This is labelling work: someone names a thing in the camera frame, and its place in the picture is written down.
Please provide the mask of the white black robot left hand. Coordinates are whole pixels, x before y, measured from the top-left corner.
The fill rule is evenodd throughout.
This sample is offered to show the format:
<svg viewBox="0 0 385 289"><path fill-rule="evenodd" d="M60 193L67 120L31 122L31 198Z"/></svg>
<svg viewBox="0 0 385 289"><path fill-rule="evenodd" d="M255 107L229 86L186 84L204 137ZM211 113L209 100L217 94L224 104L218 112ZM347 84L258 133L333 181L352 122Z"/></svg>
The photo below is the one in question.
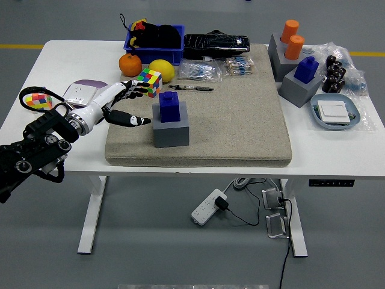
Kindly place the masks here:
<svg viewBox="0 0 385 289"><path fill-rule="evenodd" d="M88 134L102 120L125 127L150 124L151 120L149 118L138 117L112 109L112 106L118 101L141 97L148 91L148 87L148 83L138 80L117 82L98 94L90 105L71 111L67 116L67 120L76 128L79 135Z"/></svg>

